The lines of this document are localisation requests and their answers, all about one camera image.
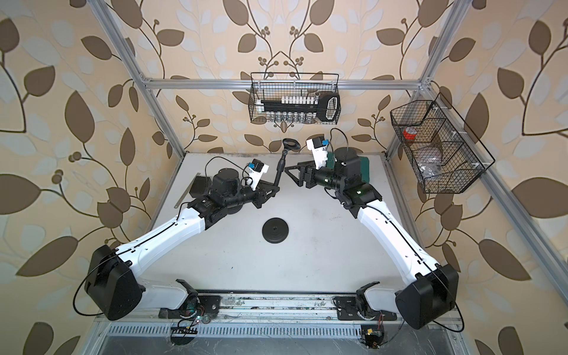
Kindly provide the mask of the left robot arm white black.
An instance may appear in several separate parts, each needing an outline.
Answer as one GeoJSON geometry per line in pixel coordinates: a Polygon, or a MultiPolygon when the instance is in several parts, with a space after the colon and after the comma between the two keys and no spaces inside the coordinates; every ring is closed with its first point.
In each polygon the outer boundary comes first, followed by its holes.
{"type": "Polygon", "coordinates": [[[210,178],[196,176],[190,189],[193,200],[182,203],[170,221],[120,247],[102,246],[93,252],[82,283],[85,292],[111,321],[137,309],[188,309],[198,295],[188,282],[148,281],[143,273],[184,241],[235,214],[243,205],[261,208],[279,192],[283,171],[283,167],[277,169],[272,183],[262,180],[263,172],[255,170],[245,180],[230,168],[210,178]]]}

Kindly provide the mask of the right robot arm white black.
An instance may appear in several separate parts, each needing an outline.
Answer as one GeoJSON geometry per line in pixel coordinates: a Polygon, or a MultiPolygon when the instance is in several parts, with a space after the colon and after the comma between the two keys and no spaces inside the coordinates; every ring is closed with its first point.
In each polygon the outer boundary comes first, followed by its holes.
{"type": "Polygon", "coordinates": [[[365,287],[362,293],[366,305],[373,311],[398,312],[416,330],[458,309],[457,270],[449,264],[441,265],[401,226],[380,193],[364,181],[356,152],[338,149],[332,168],[327,167],[327,160],[326,150],[315,149],[313,161],[284,170],[297,186],[322,186],[333,191],[334,197],[377,238],[393,260],[405,287],[394,292],[377,284],[365,287]]]}

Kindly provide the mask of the black round stand base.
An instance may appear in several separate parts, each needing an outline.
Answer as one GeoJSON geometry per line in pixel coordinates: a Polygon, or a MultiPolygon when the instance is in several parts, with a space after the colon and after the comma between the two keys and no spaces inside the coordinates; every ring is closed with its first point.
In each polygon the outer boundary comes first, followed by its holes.
{"type": "Polygon", "coordinates": [[[226,204],[227,214],[236,214],[243,208],[243,203],[238,201],[228,202],[226,204]]]}

